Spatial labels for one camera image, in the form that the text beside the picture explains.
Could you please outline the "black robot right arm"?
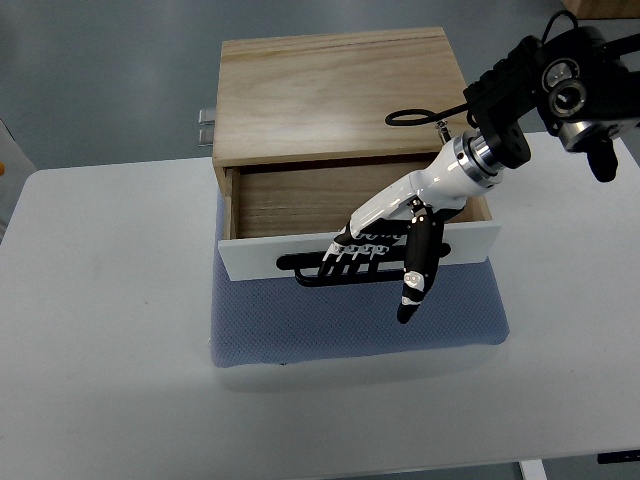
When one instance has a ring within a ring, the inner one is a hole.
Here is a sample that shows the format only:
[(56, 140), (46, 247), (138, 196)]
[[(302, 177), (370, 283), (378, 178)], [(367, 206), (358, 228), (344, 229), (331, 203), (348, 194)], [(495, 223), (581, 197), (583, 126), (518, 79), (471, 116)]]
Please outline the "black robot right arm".
[(607, 41), (595, 27), (521, 40), (463, 92), (494, 163), (516, 169), (530, 160), (519, 120), (536, 110), (566, 151), (586, 155), (598, 181), (614, 180), (613, 141), (639, 125), (639, 74), (621, 58), (638, 50), (638, 35)]

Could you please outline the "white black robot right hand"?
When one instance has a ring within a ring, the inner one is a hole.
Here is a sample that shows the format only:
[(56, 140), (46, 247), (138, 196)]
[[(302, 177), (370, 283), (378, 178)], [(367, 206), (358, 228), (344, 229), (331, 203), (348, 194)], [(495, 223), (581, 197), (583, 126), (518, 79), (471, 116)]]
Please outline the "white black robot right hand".
[(406, 239), (403, 290), (397, 320), (405, 324), (432, 287), (440, 258), (444, 223), (464, 209), (467, 199), (486, 193), (502, 180), (504, 167), (479, 133), (448, 141), (425, 169), (395, 181), (356, 209), (327, 249), (320, 277), (379, 260)]

